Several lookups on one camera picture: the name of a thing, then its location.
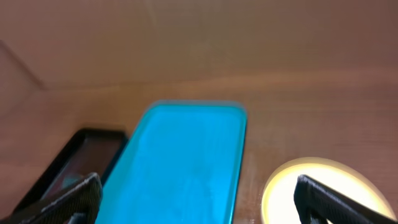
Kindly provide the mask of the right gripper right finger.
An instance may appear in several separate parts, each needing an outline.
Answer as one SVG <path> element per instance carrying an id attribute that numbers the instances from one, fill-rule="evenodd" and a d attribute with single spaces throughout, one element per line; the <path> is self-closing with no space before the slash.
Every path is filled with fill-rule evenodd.
<path id="1" fill-rule="evenodd" d="M 294 204 L 302 224 L 397 224 L 307 175 L 297 178 Z"/>

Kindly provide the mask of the yellow-green plate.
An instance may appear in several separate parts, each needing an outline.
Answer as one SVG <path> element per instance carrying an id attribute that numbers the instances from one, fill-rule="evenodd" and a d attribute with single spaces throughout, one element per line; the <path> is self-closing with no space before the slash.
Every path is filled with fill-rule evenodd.
<path id="1" fill-rule="evenodd" d="M 356 170 L 330 159 L 303 157 L 286 162 L 270 176 L 261 201 L 263 223 L 300 222 L 294 204 L 300 175 L 308 175 L 377 213 L 397 219 L 380 190 Z"/>

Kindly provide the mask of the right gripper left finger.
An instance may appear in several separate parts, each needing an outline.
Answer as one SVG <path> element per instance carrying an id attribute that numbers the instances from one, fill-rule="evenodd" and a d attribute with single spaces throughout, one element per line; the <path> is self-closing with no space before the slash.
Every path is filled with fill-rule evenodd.
<path id="1" fill-rule="evenodd" d="M 94 223 L 102 197 L 100 177 L 92 172 L 55 195 L 2 219 L 1 223 Z"/>

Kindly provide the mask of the orange green scrub sponge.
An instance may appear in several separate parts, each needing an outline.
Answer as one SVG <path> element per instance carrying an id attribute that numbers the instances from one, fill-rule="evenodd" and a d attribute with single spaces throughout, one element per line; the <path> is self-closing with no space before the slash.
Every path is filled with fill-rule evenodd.
<path id="1" fill-rule="evenodd" d="M 82 178 L 82 175 L 80 175 L 80 174 L 66 175 L 62 179 L 61 189 L 65 189 L 65 188 L 69 187 L 70 185 L 72 185 L 75 182 L 79 181 L 81 178 Z"/>

